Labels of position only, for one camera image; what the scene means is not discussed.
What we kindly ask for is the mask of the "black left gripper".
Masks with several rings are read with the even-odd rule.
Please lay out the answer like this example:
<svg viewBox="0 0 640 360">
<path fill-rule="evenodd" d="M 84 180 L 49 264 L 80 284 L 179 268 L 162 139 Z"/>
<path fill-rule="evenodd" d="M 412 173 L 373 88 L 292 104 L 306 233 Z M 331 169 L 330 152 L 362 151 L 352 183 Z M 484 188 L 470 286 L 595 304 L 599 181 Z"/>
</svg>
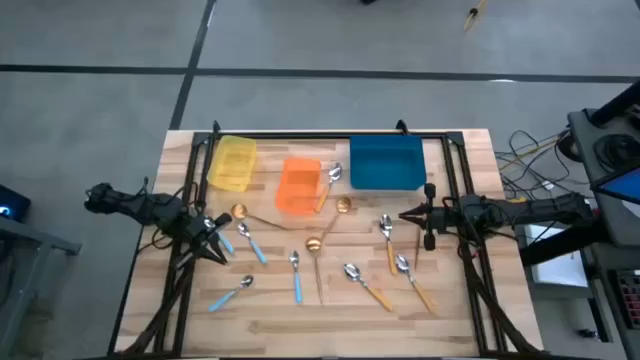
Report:
<svg viewBox="0 0 640 360">
<path fill-rule="evenodd" d="M 182 255 L 183 260 L 204 258 L 224 265 L 227 258 L 220 245 L 219 232 L 232 222 L 229 213 L 222 213 L 213 219 L 200 214 L 195 217 L 186 228 L 188 248 Z"/>
</svg>

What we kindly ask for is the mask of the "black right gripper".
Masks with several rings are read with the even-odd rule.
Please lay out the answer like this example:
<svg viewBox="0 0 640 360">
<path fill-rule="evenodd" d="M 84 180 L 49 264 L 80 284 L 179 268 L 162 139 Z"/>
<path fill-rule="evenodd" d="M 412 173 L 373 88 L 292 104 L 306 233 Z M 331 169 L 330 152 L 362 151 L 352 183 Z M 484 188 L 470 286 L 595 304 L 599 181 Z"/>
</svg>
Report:
<svg viewBox="0 0 640 360">
<path fill-rule="evenodd" d="M 460 220 L 460 216 L 447 206 L 436 206 L 436 186 L 426 183 L 424 193 L 427 199 L 425 204 L 421 203 L 415 208 L 399 213 L 400 219 L 413 223 L 420 228 L 424 228 L 424 247 L 427 251 L 436 248 L 436 238 L 434 232 L 445 233 L 448 227 L 454 227 Z"/>
</svg>

